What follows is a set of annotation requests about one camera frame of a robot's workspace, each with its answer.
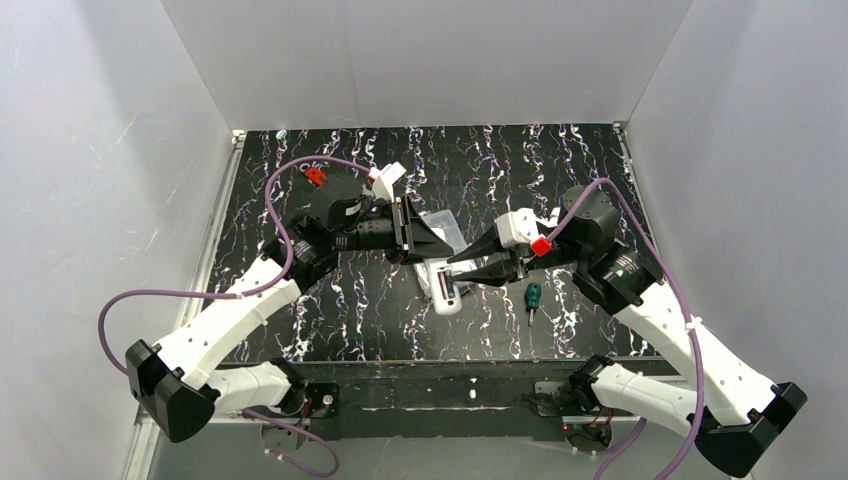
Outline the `white remote control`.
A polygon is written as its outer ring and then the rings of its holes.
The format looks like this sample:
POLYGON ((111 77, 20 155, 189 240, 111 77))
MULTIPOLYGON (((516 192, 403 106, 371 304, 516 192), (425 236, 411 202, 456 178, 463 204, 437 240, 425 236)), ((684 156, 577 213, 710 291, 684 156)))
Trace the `white remote control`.
POLYGON ((428 259, 423 265, 435 312, 442 316, 458 313, 462 308, 461 294, 453 282, 452 269, 447 260, 428 259))

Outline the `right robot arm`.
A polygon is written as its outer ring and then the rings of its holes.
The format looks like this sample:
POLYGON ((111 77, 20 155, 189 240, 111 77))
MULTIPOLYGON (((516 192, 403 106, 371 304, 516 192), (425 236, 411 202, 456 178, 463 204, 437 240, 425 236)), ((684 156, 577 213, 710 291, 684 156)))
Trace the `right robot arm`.
POLYGON ((620 239, 620 220, 629 213, 606 178, 569 189, 554 219, 530 209, 505 213, 456 255, 457 261, 486 259, 459 280, 502 286, 532 270, 572 266, 579 292, 645 339, 687 384, 676 387, 596 355, 570 375, 561 400, 585 412, 634 414, 635 434, 652 422, 681 435, 683 445, 662 478, 691 450, 724 474, 744 478, 806 404, 806 393, 757 372, 703 325, 656 248, 639 251, 620 239))

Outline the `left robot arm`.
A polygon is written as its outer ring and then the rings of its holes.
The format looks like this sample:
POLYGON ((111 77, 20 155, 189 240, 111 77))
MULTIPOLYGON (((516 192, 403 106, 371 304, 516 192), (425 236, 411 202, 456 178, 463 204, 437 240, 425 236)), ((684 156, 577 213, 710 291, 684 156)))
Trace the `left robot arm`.
POLYGON ((169 440, 185 441, 216 414, 270 406, 295 414, 308 379, 287 361, 221 368, 229 353, 279 310, 329 275, 347 251, 381 251, 391 263, 447 259, 452 247, 406 196, 378 197, 375 182, 324 178, 307 207, 270 240, 222 297, 153 344, 125 353, 133 397, 169 440))

